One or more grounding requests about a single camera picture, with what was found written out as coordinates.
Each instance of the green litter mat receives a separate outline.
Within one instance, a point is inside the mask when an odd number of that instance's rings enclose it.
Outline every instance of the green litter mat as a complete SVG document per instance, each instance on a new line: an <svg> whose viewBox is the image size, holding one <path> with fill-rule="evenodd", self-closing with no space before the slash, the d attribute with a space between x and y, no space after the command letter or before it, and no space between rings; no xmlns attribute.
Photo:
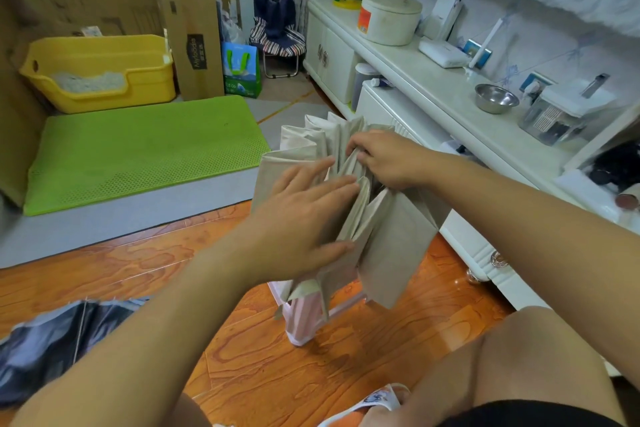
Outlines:
<svg viewBox="0 0 640 427"><path fill-rule="evenodd" d="M29 170L24 213L256 167L268 151L241 96L50 117Z"/></svg>

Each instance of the hand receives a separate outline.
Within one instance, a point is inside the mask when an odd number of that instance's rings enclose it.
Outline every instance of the hand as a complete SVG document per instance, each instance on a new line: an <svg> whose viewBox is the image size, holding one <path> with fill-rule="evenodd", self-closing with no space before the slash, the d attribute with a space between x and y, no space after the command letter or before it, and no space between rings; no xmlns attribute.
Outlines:
<svg viewBox="0 0 640 427"><path fill-rule="evenodd" d="M324 181L335 159L327 157L288 169L271 197L214 245L210 252L231 260L252 287L289 280L328 265L353 249L353 242L322 243L328 225L339 220L356 198L354 176Z"/></svg>
<svg viewBox="0 0 640 427"><path fill-rule="evenodd" d="M370 130L356 133L347 146L347 155L362 148L358 161L366 165L385 186L393 189L423 185L422 174L431 150L392 131Z"/></svg>

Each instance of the green bag handle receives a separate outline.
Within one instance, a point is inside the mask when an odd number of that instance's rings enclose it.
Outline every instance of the green bag handle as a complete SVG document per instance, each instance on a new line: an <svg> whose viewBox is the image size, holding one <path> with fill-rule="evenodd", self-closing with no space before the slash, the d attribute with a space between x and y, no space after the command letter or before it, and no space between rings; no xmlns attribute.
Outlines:
<svg viewBox="0 0 640 427"><path fill-rule="evenodd" d="M231 64L231 58L234 55L233 50L228 49L227 50L227 64L229 66L229 70L231 71L232 75L242 75L245 70L246 70L246 65L247 63L249 63L249 53L243 53L242 55L242 60L240 61L240 69L234 69L233 65Z"/></svg>

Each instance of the forearm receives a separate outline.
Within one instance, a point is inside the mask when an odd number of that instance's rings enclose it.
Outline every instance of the forearm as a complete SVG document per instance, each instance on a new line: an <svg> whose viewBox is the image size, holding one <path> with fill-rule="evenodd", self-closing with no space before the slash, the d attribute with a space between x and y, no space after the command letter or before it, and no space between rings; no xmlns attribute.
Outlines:
<svg viewBox="0 0 640 427"><path fill-rule="evenodd" d="M430 153L421 179L636 386L640 237L457 156Z"/></svg>
<svg viewBox="0 0 640 427"><path fill-rule="evenodd" d="M156 426L247 290L239 264L200 253L175 280L22 407L15 426Z"/></svg>

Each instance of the wall outlet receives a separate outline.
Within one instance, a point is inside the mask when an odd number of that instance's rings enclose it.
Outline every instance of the wall outlet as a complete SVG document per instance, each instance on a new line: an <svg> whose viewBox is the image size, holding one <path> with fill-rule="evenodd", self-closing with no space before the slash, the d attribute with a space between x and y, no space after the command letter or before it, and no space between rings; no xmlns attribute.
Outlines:
<svg viewBox="0 0 640 427"><path fill-rule="evenodd" d="M464 52L466 52L469 56L471 56L471 58L473 58L477 54L477 52L480 50L480 46L481 45L475 42L473 39L469 39L465 43L465 47L461 49ZM480 59L478 59L478 62L476 63L476 68L482 69L483 66L486 64L486 62L489 60L489 57L491 56L491 54L492 54L491 50L485 49L484 54Z"/></svg>
<svg viewBox="0 0 640 427"><path fill-rule="evenodd" d="M545 75L541 75L540 73L533 71L527 76L527 79L522 82L519 90L524 91L524 89L533 83L533 80L538 80L542 84L542 89L549 85L555 85L557 82L553 81L551 78L547 78Z"/></svg>

